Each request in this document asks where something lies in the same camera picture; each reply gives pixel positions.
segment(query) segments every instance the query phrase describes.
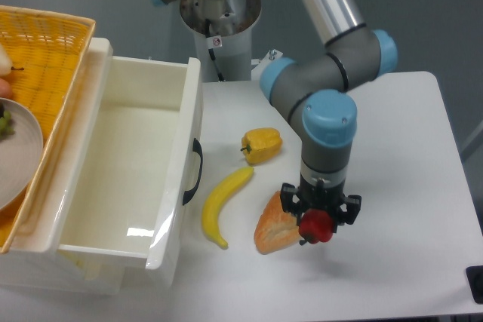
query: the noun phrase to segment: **gray wall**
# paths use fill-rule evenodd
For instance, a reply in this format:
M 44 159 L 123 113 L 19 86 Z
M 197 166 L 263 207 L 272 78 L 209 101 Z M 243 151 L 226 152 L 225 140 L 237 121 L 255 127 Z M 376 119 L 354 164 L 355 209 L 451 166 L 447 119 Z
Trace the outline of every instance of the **gray wall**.
M 270 48 L 301 63 L 323 54 L 300 0 L 262 1 L 262 17 L 254 30 L 254 57 Z M 483 119 L 483 1 L 356 2 L 369 26 L 387 30 L 398 43 L 397 71 L 425 70 L 436 75 L 454 136 L 461 144 Z M 149 0 L 0 0 L 0 4 L 92 17 L 97 21 L 96 36 L 109 39 L 119 56 L 180 63 L 195 56 L 192 36 L 180 22 L 176 5 L 154 8 Z M 481 220 L 482 164 L 480 148 L 464 165 Z

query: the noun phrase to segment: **pepper stem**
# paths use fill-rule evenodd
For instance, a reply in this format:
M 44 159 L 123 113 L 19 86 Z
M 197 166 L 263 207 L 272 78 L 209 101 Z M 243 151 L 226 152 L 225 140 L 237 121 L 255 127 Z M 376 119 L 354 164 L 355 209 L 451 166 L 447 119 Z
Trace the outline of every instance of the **pepper stem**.
M 250 145 L 246 145 L 245 147 L 241 148 L 240 151 L 247 150 L 248 153 L 251 152 L 251 147 Z

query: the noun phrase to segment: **yellow bell pepper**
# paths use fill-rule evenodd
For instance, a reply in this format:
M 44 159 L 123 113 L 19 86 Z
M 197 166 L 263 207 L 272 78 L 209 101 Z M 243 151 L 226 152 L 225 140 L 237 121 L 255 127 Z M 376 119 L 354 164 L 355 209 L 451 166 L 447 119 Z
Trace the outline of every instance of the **yellow bell pepper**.
M 249 164 L 259 164 L 277 155 L 281 144 L 280 133 L 275 128 L 256 128 L 243 136 L 240 151 Z

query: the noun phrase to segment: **screw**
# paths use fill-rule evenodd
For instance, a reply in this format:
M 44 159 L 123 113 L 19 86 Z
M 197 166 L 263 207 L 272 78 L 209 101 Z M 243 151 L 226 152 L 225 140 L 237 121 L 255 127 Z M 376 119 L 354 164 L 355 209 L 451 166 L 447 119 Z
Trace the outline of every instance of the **screw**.
M 270 52 L 269 52 L 269 60 L 274 60 L 276 54 L 277 54 L 277 52 L 275 51 L 275 49 L 270 50 Z

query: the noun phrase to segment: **cable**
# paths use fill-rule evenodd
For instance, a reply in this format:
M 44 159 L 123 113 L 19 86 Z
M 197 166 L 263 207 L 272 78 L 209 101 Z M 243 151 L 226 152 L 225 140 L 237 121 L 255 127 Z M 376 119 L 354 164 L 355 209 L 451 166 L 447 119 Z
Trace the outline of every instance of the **cable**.
M 206 39 L 210 38 L 210 20 L 209 19 L 205 20 L 205 37 Z M 215 71 L 217 72 L 218 81 L 225 82 L 226 79 L 223 77 L 223 74 L 221 73 L 220 68 L 218 67 L 217 58 L 214 55 L 213 48 L 208 48 L 208 53 L 210 54 L 210 58 L 213 61 Z

